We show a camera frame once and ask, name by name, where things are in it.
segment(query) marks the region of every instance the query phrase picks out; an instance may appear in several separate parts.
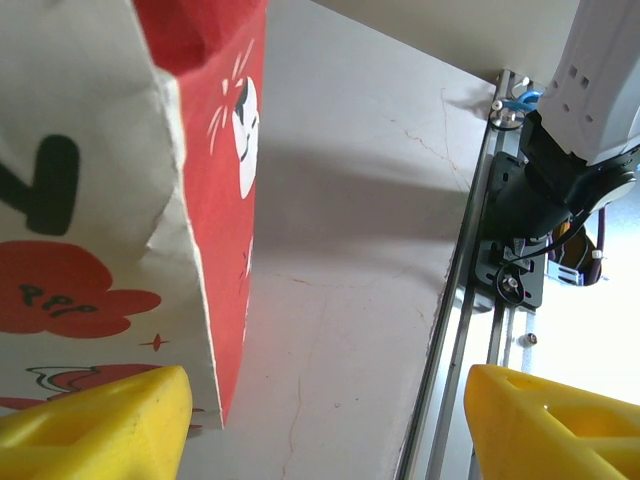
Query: paper bag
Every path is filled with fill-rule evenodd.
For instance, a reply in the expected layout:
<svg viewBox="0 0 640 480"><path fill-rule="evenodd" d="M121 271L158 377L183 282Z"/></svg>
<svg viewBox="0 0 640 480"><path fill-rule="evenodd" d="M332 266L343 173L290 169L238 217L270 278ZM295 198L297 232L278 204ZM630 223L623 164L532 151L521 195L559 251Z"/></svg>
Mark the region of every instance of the paper bag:
<svg viewBox="0 0 640 480"><path fill-rule="evenodd" d="M0 414L162 365L219 427L249 296L264 1L0 15Z"/></svg>

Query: white table surface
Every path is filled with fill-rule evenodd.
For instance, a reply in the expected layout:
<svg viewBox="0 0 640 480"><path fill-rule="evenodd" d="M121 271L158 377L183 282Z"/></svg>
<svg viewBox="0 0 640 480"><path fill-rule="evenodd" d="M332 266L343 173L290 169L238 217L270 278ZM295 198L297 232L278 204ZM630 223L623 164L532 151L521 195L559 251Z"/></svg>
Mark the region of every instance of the white table surface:
<svg viewBox="0 0 640 480"><path fill-rule="evenodd" d="M494 87L272 0L245 357L181 479L389 479Z"/></svg>

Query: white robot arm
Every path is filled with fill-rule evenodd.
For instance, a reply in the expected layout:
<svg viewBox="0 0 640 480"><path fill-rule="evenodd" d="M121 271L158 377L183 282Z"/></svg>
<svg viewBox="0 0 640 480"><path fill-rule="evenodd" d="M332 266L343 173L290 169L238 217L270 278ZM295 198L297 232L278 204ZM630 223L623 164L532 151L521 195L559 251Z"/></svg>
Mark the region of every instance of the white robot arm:
<svg viewBox="0 0 640 480"><path fill-rule="evenodd" d="M505 238L541 238L633 188L640 163L640 0L581 0L551 85L528 114L522 175L496 199Z"/></svg>
<svg viewBox="0 0 640 480"><path fill-rule="evenodd" d="M587 166L640 144L640 1L580 2L538 111L565 153Z"/></svg>

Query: screw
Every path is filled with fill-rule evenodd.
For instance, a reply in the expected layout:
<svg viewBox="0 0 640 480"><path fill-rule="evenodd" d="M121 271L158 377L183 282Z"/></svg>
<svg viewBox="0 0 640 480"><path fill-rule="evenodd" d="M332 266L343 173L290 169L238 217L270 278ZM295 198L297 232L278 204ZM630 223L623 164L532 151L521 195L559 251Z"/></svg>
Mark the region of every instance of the screw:
<svg viewBox="0 0 640 480"><path fill-rule="evenodd" d="M502 281L502 288L507 292L513 292L518 288L518 280L513 277L507 277Z"/></svg>
<svg viewBox="0 0 640 480"><path fill-rule="evenodd" d="M536 345L538 343L538 337L536 336L535 333L527 333L524 336L524 340L529 345Z"/></svg>

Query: metal frame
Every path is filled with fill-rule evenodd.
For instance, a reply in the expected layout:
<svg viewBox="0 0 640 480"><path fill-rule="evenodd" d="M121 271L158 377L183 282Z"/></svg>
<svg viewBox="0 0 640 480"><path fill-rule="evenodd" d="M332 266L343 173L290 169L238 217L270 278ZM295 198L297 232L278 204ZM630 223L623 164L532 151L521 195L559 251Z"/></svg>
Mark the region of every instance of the metal frame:
<svg viewBox="0 0 640 480"><path fill-rule="evenodd" d="M505 70L496 98L506 97L521 80ZM469 367L506 366L513 364L511 357L521 358L522 364L527 361L528 345L517 339L526 333L532 317L522 309L494 303L469 282L493 156L506 151L522 158L519 137L519 130L487 128L397 479L481 478L462 405Z"/></svg>

